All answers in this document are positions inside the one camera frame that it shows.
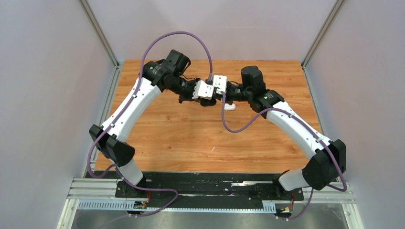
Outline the white earbud charging case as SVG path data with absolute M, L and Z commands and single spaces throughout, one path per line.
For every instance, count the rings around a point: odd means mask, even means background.
M 236 109 L 236 104 L 224 104 L 225 111 L 234 111 Z

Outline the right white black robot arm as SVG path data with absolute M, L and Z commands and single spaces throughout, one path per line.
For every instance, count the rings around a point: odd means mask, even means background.
M 305 122 L 275 90 L 268 89 L 257 66 L 241 69 L 242 83 L 233 84 L 226 76 L 213 76 L 213 86 L 223 104 L 248 102 L 257 112 L 289 136 L 309 160 L 303 167 L 287 170 L 273 180 L 273 194 L 285 199 L 292 190 L 311 187 L 322 190 L 332 187 L 337 178 L 344 181 L 346 145 L 339 139 L 330 140 Z

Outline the black earbud charging case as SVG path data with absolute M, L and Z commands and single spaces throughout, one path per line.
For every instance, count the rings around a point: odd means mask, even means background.
M 199 99 L 200 105 L 203 107 L 210 107 L 210 106 L 215 106 L 217 103 L 216 99 Z

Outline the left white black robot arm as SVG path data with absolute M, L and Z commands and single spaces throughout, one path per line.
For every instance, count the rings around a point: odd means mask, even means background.
M 135 148 L 126 143 L 129 133 L 146 108 L 164 90 L 179 95 L 192 94 L 192 81 L 181 77 L 191 65 L 189 57 L 171 50 L 165 59 L 141 65 L 139 77 L 117 110 L 101 125 L 89 129 L 93 148 L 109 159 L 129 182 L 128 191 L 135 197 L 146 192 L 143 174 L 135 163 Z

